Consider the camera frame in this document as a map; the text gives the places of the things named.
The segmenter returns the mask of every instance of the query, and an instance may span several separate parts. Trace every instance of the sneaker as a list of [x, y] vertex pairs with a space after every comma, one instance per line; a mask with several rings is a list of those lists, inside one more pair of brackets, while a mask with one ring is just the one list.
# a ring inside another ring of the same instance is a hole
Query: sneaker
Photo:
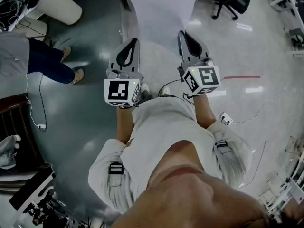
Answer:
[[287, 29], [287, 28], [284, 27], [284, 32], [290, 37], [289, 29]]
[[16, 141], [20, 141], [21, 140], [20, 135], [14, 135], [14, 136], [15, 136]]
[[72, 48], [71, 48], [71, 47], [66, 47], [66, 48], [64, 48], [64, 49], [62, 50], [62, 52], [63, 52], [63, 57], [62, 57], [62, 59], [61, 59], [61, 61], [60, 61], [61, 63], [67, 58], [68, 55], [71, 54]]
[[149, 86], [146, 83], [142, 83], [141, 92], [143, 92], [143, 91], [150, 92], [150, 88], [149, 88]]
[[170, 88], [168, 86], [165, 86], [161, 90], [161, 96], [164, 96], [164, 95], [170, 95]]
[[75, 78], [74, 78], [74, 80], [71, 82], [71, 83], [69, 83], [69, 85], [74, 85], [74, 84], [77, 84], [80, 80], [82, 80], [83, 79], [83, 77], [84, 77], [84, 71], [80, 68], [80, 69], [78, 69], [76, 72], [75, 72]]

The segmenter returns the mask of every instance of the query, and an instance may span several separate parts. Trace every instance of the table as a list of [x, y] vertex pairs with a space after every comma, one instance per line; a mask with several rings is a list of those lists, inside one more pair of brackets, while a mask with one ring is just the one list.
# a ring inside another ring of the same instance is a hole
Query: table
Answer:
[[[269, 5], [273, 8], [275, 8], [274, 6], [282, 1], [285, 1], [285, 0], [275, 0], [271, 3], [269, 3]], [[298, 11], [298, 7], [296, 6], [297, 4], [297, 1], [296, 0], [289, 0], [289, 4], [291, 5], [291, 8], [294, 10], [294, 13], [295, 13], [295, 16], [297, 18], [297, 20], [299, 21], [299, 24], [300, 24], [300, 29], [301, 31], [304, 33], [304, 24], [303, 24], [303, 21], [302, 21], [302, 18], [300, 16], [300, 13]], [[285, 11], [286, 9], [280, 9], [280, 10], [277, 10], [279, 12], [283, 12]], [[304, 50], [298, 50], [298, 51], [286, 51], [285, 54], [290, 54], [290, 55], [295, 55], [295, 54], [304, 54]]]

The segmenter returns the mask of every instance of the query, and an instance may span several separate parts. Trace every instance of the red line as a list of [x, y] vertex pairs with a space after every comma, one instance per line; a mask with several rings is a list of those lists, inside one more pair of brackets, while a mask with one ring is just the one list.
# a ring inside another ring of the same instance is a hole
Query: red line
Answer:
[[234, 78], [260, 78], [261, 76], [227, 76], [223, 79], [234, 79]]

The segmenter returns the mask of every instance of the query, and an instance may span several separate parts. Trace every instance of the white shirt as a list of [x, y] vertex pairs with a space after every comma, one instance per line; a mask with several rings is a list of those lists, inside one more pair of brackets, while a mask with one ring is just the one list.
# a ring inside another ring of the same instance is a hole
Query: white shirt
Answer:
[[27, 74], [29, 40], [25, 33], [0, 32], [0, 78]]
[[[99, 198], [120, 213], [126, 212], [146, 190], [149, 178], [166, 151], [176, 142], [194, 145], [205, 172], [236, 188], [249, 170], [252, 152], [229, 127], [215, 122], [200, 127], [188, 103], [179, 98], [160, 97], [133, 111], [131, 145], [108, 140], [90, 168], [88, 182]], [[215, 143], [226, 141], [218, 148]], [[120, 162], [124, 174], [108, 174]]]

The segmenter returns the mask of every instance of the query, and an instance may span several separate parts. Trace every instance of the white cylinder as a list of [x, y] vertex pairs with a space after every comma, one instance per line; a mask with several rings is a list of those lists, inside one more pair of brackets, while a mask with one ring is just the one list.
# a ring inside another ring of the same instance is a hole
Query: white cylinder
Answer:
[[13, 32], [26, 33], [26, 37], [39, 36], [39, 38], [35, 38], [35, 39], [43, 41], [45, 38], [45, 36], [43, 36], [43, 35], [47, 34], [47, 29], [48, 29], [48, 26], [45, 22], [42, 22], [42, 21], [39, 21], [36, 19], [32, 19], [29, 17], [24, 17], [22, 20], [20, 20], [19, 23], [16, 24], [15, 28], [13, 29]]
[[36, 9], [67, 25], [76, 23], [82, 14], [82, 9], [72, 0], [41, 0]]

